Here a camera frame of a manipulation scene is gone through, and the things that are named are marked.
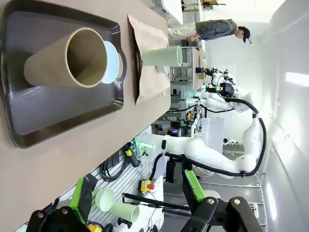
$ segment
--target black cap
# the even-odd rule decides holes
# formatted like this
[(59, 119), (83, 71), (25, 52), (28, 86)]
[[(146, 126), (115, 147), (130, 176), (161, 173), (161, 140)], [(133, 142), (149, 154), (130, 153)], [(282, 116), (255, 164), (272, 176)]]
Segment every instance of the black cap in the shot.
[(243, 41), (244, 41), (244, 43), (246, 43), (246, 40), (249, 40), (249, 38), (250, 38), (250, 31), (249, 31), (249, 29), (248, 28), (246, 28), (246, 27), (241, 27), (241, 28), (239, 28), (240, 30), (243, 30)]

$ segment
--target tray rim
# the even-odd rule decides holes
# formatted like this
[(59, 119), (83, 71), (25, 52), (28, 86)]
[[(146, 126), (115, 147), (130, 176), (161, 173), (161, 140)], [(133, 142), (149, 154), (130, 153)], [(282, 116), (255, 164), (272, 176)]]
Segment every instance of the tray rim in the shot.
[[(100, 109), (94, 110), (94, 111), (89, 111), (86, 112), (82, 115), (76, 116), (76, 117), (72, 117), (70, 119), (66, 119), (63, 120), (61, 122), (58, 122), (56, 124), (41, 128), (39, 130), (36, 130), (34, 132), (25, 134), (25, 135), (21, 135), (18, 134), (16, 131), (14, 131), (14, 123), (12, 120), (12, 114), (11, 114), (11, 109), (10, 109), (10, 101), (9, 98), (7, 98), (7, 84), (8, 84), (8, 80), (7, 80), (7, 76), (6, 76), (6, 52), (5, 52), (5, 41), (6, 41), (6, 30), (7, 30), (7, 19), (8, 17), (16, 11), (16, 7), (21, 7), (21, 6), (26, 6), (29, 7), (31, 4), (36, 4), (35, 7), (36, 9), (30, 10), (30, 11), (26, 11), (24, 10), (24, 12), (32, 12), (32, 13), (37, 13), (37, 14), (44, 14), (44, 13), (40, 13), (40, 12), (36, 12), (35, 10), (37, 10), (37, 8), (40, 8), (41, 6), (43, 6), (42, 8), (40, 8), (40, 10), (45, 11), (45, 15), (51, 15), (51, 16), (59, 16), (59, 17), (63, 17), (63, 18), (67, 18), (67, 19), (72, 19), (72, 20), (79, 20), (82, 22), (85, 22), (83, 20), (74, 18), (73, 16), (70, 17), (70, 14), (67, 14), (67, 12), (81, 16), (81, 17), (86, 17), (89, 21), (91, 20), (105, 20), (108, 21), (112, 27), (110, 27), (110, 31), (111, 32), (117, 32), (117, 34), (119, 34), (117, 36), (117, 44), (114, 44), (117, 52), (121, 55), (121, 58), (123, 60), (123, 73), (122, 76), (120, 78), (117, 79), (117, 86), (119, 86), (120, 88), (118, 90), (120, 91), (115, 91), (115, 99), (113, 101), (113, 103), (111, 105), (102, 107)], [(51, 11), (52, 8), (61, 8), (61, 11), (56, 12), (57, 14), (46, 14), (46, 12)], [(110, 19), (106, 19), (94, 14), (90, 14), (84, 11), (80, 11), (71, 7), (67, 7), (67, 6), (62, 6), (62, 5), (58, 5), (58, 4), (54, 4), (54, 3), (50, 3), (50, 2), (45, 2), (45, 1), (41, 1), (41, 0), (10, 0), (4, 8), (3, 11), (3, 15), (2, 15), (2, 28), (1, 28), (1, 36), (0, 36), (0, 52), (1, 52), (1, 60), (0, 60), (0, 75), (1, 75), (1, 79), (0, 79), (0, 97), (2, 99), (2, 103), (3, 103), (3, 107), (4, 107), (4, 112), (5, 112), (5, 116), (6, 116), (6, 121), (7, 121), (7, 125), (8, 125), (8, 129), (9, 129), (9, 134), (11, 137), (11, 140), (13, 141), (13, 143), (19, 147), (19, 148), (29, 148), (31, 146), (34, 146), (38, 143), (41, 143), (47, 139), (50, 139), (52, 137), (55, 137), (59, 134), (62, 134), (64, 132), (67, 132), (71, 129), (74, 129), (78, 126), (81, 126), (83, 124), (86, 124), (90, 121), (96, 120), (100, 117), (109, 115), (111, 113), (114, 113), (118, 110), (121, 110), (123, 108), (124, 105), (124, 90), (123, 90), (123, 83), (124, 83), (124, 79), (126, 77), (126, 72), (127, 72), (127, 61), (126, 61), (126, 57), (125, 54), (122, 50), (121, 47), (121, 30), (120, 30), (120, 26), (117, 22), (112, 21)], [(108, 108), (111, 109), (110, 112), (108, 113), (103, 113), (101, 114), (100, 111), (104, 109), (104, 111), (106, 111)], [(94, 114), (95, 116), (93, 118), (89, 118), (89, 114)], [(47, 134), (44, 132), (44, 130), (48, 130), (50, 128), (54, 128), (60, 126), (61, 128), (63, 128), (63, 130), (60, 131), (52, 131), (51, 133)]]

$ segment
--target gray jacket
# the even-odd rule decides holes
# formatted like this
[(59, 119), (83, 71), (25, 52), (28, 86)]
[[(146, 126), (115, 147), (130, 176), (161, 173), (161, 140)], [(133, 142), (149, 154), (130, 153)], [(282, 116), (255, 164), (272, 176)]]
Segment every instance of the gray jacket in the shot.
[(232, 19), (209, 20), (195, 23), (200, 40), (214, 40), (223, 36), (233, 35), (237, 29)]

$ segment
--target light blue cup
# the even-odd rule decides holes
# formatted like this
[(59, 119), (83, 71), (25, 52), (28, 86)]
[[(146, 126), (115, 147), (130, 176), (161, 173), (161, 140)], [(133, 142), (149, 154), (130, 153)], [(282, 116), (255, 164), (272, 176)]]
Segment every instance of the light blue cup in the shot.
[(110, 84), (114, 82), (118, 76), (120, 61), (114, 45), (108, 41), (104, 41), (104, 45), (107, 53), (107, 66), (102, 83)]

